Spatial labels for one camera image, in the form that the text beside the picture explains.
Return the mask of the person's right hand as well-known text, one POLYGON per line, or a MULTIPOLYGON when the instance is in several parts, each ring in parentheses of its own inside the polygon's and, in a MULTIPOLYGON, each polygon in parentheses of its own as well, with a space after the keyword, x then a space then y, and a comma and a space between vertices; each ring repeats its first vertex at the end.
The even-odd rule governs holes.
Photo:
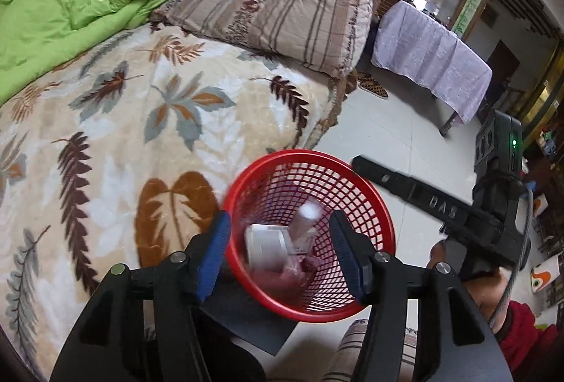
POLYGON ((506 321, 509 297, 505 293, 509 291, 508 285, 509 279, 500 269, 491 276, 465 283, 466 290, 493 332, 498 332, 506 321))

